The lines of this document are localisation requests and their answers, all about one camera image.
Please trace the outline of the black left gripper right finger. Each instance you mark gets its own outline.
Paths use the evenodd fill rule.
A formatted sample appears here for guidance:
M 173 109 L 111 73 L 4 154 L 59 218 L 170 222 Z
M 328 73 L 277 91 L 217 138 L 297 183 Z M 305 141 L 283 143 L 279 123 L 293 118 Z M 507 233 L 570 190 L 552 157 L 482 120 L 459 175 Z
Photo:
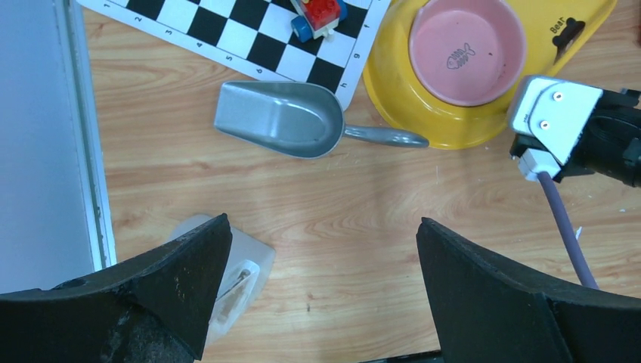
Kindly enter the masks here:
M 583 287 L 424 218 L 416 245 L 446 362 L 638 362 L 640 301 Z

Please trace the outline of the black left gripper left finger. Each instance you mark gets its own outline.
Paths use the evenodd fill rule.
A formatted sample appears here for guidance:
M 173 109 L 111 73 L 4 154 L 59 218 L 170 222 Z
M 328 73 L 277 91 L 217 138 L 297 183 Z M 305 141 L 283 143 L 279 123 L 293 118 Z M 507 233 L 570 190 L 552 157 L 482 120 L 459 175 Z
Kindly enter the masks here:
M 1 296 L 3 362 L 193 362 L 231 250 L 221 214 L 50 290 Z

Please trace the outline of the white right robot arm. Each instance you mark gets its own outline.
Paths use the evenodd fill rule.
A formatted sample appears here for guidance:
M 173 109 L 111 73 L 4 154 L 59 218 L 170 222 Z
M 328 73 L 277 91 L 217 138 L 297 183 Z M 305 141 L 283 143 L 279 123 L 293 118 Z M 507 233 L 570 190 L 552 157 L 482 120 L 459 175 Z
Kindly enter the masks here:
M 605 90 L 587 119 L 568 162 L 553 181 L 599 173 L 640 186 L 640 91 Z

